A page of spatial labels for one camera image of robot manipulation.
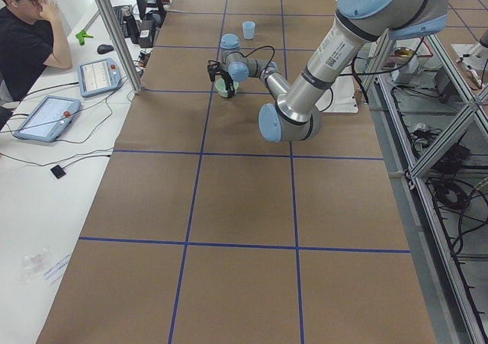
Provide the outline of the green plastic clamp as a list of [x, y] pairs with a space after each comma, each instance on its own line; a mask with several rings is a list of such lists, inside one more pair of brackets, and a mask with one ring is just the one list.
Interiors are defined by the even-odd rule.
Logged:
[[88, 34], [85, 30], [81, 30], [79, 31], [76, 35], [75, 35], [75, 38], [77, 39], [77, 41], [79, 42], [79, 45], [80, 46], [84, 46], [85, 45], [85, 40], [86, 39], [92, 39], [93, 36]]

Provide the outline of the mint green bowl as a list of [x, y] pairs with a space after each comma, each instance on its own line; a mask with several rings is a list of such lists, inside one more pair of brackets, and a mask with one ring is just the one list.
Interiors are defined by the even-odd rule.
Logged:
[[[239, 87], [239, 83], [238, 82], [234, 82], [233, 83], [233, 87], [234, 87], [234, 94], [236, 94], [237, 93], [237, 90], [238, 90], [238, 87]], [[226, 89], [226, 84], [225, 84], [224, 79], [220, 78], [217, 81], [215, 81], [215, 89], [217, 90], [217, 93], [218, 93], [218, 95], [220, 97], [222, 97], [222, 98], [231, 98], [231, 96], [229, 95], [228, 90]]]

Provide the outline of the far blue teach pendant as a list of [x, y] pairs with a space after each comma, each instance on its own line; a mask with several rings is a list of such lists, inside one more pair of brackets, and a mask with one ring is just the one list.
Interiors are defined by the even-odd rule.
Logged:
[[89, 98], [120, 87], [119, 66], [112, 58], [95, 60], [78, 65], [79, 91], [83, 98]]

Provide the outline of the aluminium frame rack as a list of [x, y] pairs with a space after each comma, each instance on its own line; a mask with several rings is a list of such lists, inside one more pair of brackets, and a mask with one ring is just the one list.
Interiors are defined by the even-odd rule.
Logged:
[[465, 29], [430, 36], [413, 78], [369, 86], [400, 213], [440, 343], [487, 341], [487, 88]]

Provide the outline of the black water bottle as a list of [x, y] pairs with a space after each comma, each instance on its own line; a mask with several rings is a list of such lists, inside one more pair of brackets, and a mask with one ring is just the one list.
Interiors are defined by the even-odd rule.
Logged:
[[132, 14], [129, 14], [124, 17], [124, 20], [126, 22], [127, 32], [130, 35], [131, 42], [137, 45], [139, 43], [140, 32], [135, 17]]

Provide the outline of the small black square device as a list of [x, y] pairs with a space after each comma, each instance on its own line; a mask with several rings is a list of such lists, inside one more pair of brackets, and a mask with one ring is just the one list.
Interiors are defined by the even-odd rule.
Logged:
[[52, 172], [52, 174], [54, 175], [54, 177], [56, 179], [61, 179], [63, 176], [66, 175], [66, 171], [64, 170], [64, 168], [60, 165], [55, 165], [54, 167], [52, 167], [50, 169], [50, 171]]

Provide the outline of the blue teach pendant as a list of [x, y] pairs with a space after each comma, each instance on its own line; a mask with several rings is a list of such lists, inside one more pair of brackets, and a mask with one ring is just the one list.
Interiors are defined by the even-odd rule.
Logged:
[[119, 66], [112, 58], [95, 60], [78, 65], [79, 91], [83, 98], [89, 98], [120, 87]]
[[81, 102], [78, 99], [48, 95], [13, 132], [13, 136], [22, 140], [52, 143], [66, 130], [80, 110]]

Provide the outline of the person in black shirt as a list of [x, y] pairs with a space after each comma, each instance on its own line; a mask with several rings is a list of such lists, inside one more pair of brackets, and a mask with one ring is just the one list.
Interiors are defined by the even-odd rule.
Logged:
[[71, 69], [55, 0], [2, 0], [1, 103], [21, 101], [45, 68]]

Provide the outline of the black box with label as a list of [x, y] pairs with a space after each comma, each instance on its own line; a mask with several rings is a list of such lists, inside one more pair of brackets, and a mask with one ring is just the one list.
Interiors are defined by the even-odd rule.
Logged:
[[140, 24], [138, 44], [141, 48], [153, 47], [155, 37], [155, 24], [153, 20], [143, 20]]

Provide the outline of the light blue plastic cup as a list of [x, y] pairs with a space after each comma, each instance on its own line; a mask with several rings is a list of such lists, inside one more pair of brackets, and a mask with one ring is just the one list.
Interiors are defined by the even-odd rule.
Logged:
[[255, 22], [244, 21], [242, 23], [242, 35], [245, 40], [252, 40], [255, 36]]

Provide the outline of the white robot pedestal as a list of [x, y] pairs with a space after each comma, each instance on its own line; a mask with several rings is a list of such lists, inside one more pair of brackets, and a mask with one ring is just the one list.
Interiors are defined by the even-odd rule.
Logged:
[[316, 103], [323, 113], [357, 114], [355, 85], [351, 77], [339, 77]]

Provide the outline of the black computer mouse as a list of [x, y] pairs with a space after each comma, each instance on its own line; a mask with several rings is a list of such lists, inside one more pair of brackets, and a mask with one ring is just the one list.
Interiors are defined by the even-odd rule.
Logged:
[[97, 47], [97, 53], [100, 54], [100, 55], [103, 55], [103, 54], [106, 54], [106, 53], [110, 53], [113, 50], [114, 50], [114, 47], [111, 46], [111, 45], [109, 45], [109, 44], [100, 44]]

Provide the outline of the near blue teach pendant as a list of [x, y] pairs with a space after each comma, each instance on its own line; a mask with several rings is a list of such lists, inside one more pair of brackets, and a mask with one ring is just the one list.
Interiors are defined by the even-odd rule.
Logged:
[[13, 132], [13, 136], [22, 140], [52, 143], [66, 130], [80, 110], [81, 102], [78, 99], [48, 95]]

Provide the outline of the clear plastic bag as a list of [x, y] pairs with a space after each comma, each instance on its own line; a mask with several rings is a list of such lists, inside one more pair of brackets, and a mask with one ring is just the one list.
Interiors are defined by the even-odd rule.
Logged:
[[50, 267], [51, 254], [48, 248], [25, 255], [21, 261], [19, 282], [27, 284]]

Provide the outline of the aluminium frame post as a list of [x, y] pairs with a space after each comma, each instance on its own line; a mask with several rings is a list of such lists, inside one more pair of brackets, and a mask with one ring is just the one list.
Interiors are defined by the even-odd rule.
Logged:
[[101, 19], [104, 22], [104, 26], [110, 34], [114, 49], [117, 52], [120, 64], [125, 71], [125, 75], [132, 86], [134, 94], [138, 95], [142, 89], [140, 75], [137, 73], [135, 66], [133, 65], [132, 56], [130, 55], [127, 43], [114, 15], [111, 0], [95, 0], [95, 3], [98, 7]]

